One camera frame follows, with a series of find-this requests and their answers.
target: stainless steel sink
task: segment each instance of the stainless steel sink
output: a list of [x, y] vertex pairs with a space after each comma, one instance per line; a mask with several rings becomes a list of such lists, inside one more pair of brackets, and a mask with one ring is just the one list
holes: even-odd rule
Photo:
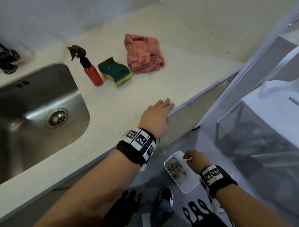
[[0, 87], [0, 184], [77, 140], [89, 119], [62, 63]]

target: wrist band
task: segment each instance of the wrist band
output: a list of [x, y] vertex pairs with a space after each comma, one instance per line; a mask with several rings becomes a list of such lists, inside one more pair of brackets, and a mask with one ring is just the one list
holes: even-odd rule
[[116, 149], [121, 151], [131, 162], [140, 164], [143, 171], [156, 148], [156, 138], [143, 128], [133, 128], [127, 131]]
[[209, 166], [202, 170], [200, 174], [200, 183], [206, 192], [216, 197], [217, 190], [230, 184], [238, 185], [231, 176], [220, 166]]

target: pink cloth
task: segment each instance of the pink cloth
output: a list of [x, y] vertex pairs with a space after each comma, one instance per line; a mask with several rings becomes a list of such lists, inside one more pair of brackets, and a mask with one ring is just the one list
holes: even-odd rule
[[128, 66], [135, 73], [156, 71], [164, 65], [156, 38], [126, 34], [125, 47], [128, 51]]

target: white plastic tray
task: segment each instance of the white plastic tray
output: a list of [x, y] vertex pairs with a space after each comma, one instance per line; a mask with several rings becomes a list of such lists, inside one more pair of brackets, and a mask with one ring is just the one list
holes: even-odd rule
[[169, 173], [166, 163], [169, 162], [172, 158], [176, 158], [178, 162], [181, 164], [183, 169], [186, 171], [187, 178], [182, 181], [181, 183], [176, 182], [176, 180], [172, 177], [172, 179], [176, 182], [178, 187], [182, 190], [183, 193], [187, 194], [192, 191], [198, 184], [199, 184], [199, 175], [197, 175], [193, 170], [187, 165], [186, 160], [183, 159], [184, 153], [182, 151], [177, 151], [172, 156], [170, 156], [166, 161], [164, 162], [164, 167]]

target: speckled countertop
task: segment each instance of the speckled countertop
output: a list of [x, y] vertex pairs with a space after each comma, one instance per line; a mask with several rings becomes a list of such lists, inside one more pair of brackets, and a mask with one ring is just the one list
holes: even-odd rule
[[[79, 61], [71, 62], [66, 47], [83, 47], [95, 66], [111, 56], [126, 65], [126, 33], [156, 37], [165, 66], [160, 71], [134, 75], [119, 88], [112, 81], [95, 87]], [[170, 98], [176, 105], [173, 113], [242, 64], [208, 37], [153, 4], [38, 51], [33, 62], [14, 74], [0, 73], [0, 84], [55, 62], [69, 67], [89, 110], [89, 126], [72, 144], [0, 185], [0, 221], [114, 147], [125, 131], [138, 125], [149, 105]]]

